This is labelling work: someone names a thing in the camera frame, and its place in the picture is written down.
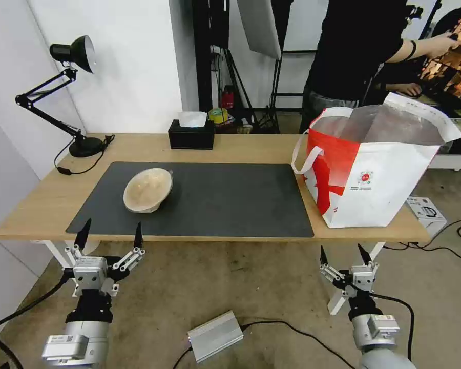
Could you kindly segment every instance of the lamp base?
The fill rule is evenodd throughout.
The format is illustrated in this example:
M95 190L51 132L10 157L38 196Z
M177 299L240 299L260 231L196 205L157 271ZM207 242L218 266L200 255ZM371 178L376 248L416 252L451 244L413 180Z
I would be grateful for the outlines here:
M68 150L73 157L88 157L100 153L104 148L104 142L96 137L78 137L70 145Z

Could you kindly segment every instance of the bag handle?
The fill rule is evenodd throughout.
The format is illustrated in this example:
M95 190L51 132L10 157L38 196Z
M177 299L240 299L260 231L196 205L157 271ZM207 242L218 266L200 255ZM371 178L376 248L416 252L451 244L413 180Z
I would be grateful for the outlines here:
M292 153L292 170L294 171L295 174L304 174L306 173L309 169L312 168L312 165L314 164L314 161L318 157L318 155L323 155L324 151L321 149L319 146L314 146L314 148L311 150L309 155L307 156L306 161L304 162L304 165L302 166L301 170L298 170L296 168L296 160L297 160L297 155L299 154L299 149L301 148L302 141L304 139L304 135L308 133L307 130L304 131L304 133L301 135L299 138L299 141L297 141L296 146L294 147L294 151Z

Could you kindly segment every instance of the bowl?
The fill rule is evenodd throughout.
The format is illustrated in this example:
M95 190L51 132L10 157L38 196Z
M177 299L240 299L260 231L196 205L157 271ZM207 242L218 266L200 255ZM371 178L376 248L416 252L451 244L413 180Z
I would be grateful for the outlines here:
M133 177L123 192L124 206L133 213L155 212L173 186L170 172L150 168Z

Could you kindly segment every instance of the lamp shade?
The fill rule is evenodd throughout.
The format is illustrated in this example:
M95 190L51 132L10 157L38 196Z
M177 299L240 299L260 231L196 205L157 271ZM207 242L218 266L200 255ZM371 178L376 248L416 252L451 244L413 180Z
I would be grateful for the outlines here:
M50 54L59 62L75 63L85 71L94 73L96 55L91 38L87 35L77 38L71 45L52 44Z

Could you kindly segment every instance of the black desk lamp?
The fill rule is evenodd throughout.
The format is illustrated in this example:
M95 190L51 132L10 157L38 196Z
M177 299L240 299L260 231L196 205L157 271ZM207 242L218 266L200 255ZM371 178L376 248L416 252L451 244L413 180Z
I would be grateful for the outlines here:
M69 151L72 156L88 157L99 152L103 152L112 139L109 141L105 140L103 142L99 138L85 137L82 135L82 132L79 128L63 123L62 121L53 118L51 115L46 114L44 111L34 106L34 103L75 81L77 77L77 70L72 67L72 63L76 63L79 67L87 72L94 73L96 61L94 46L92 45L90 37L81 36L71 45L52 44L50 46L50 54L53 59L61 62L61 64L66 67L66 69L63 70L60 74L47 80L43 84L33 88L32 90L16 96L15 102L21 107L31 111L44 120L47 120L52 125L73 136L74 142L72 142L72 144L69 146ZM62 84L50 90L39 91L39 89L59 78L62 78L63 76L68 78L68 81L63 82Z

